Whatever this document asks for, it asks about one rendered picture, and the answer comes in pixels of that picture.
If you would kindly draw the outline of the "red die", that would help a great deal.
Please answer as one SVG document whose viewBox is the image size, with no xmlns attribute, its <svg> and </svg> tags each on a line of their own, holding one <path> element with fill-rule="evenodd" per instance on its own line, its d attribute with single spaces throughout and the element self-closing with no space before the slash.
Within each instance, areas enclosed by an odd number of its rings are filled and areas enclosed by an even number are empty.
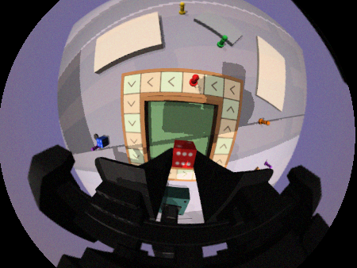
<svg viewBox="0 0 357 268">
<path fill-rule="evenodd" d="M 172 151 L 172 166 L 175 168 L 192 168 L 197 156 L 197 147 L 190 140 L 175 140 Z"/>
</svg>

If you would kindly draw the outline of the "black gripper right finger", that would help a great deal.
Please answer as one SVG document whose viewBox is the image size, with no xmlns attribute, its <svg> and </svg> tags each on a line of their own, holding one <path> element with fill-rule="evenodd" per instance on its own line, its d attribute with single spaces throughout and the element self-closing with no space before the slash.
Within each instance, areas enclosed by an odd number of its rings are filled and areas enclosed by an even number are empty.
<svg viewBox="0 0 357 268">
<path fill-rule="evenodd" d="M 268 182 L 274 169 L 232 172 L 200 152 L 194 159 L 195 181 L 203 211 L 204 223 L 217 222 L 217 214 L 235 197 L 239 188 Z"/>
</svg>

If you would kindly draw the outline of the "blue die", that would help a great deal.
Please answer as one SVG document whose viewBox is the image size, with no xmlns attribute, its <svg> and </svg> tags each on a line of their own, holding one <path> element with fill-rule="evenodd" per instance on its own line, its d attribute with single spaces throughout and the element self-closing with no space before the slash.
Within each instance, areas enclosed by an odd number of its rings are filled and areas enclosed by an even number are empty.
<svg viewBox="0 0 357 268">
<path fill-rule="evenodd" d="M 99 147 L 109 146 L 109 138 L 106 136 L 97 137 L 97 144 Z"/>
</svg>

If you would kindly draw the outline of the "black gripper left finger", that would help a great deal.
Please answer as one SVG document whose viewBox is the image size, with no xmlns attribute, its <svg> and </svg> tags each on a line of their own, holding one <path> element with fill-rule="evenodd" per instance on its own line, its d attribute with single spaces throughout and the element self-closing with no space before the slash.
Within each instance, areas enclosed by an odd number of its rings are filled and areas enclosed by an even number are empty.
<svg viewBox="0 0 357 268">
<path fill-rule="evenodd" d="M 95 159 L 95 165 L 102 181 L 105 179 L 116 185 L 140 191 L 150 220 L 155 222 L 172 168 L 172 151 L 173 148 L 169 147 L 166 152 L 138 166 L 105 157 Z"/>
</svg>

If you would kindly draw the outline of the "green pawn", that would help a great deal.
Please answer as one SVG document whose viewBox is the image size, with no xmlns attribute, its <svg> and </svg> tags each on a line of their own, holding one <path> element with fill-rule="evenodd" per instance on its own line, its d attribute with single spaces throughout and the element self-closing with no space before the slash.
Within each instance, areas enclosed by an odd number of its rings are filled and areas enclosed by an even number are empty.
<svg viewBox="0 0 357 268">
<path fill-rule="evenodd" d="M 217 47 L 218 48 L 223 48 L 223 45 L 225 44 L 226 39 L 227 39 L 227 36 L 226 35 L 223 36 L 222 40 L 217 42 Z"/>
</svg>

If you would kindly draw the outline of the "orange pawn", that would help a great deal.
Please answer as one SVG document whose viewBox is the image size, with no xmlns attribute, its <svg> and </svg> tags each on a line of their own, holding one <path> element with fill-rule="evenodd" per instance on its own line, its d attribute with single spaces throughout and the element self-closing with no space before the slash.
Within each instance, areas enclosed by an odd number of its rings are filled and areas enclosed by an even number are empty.
<svg viewBox="0 0 357 268">
<path fill-rule="evenodd" d="M 259 124 L 271 124 L 269 121 L 264 121 L 263 119 L 259 119 Z"/>
</svg>

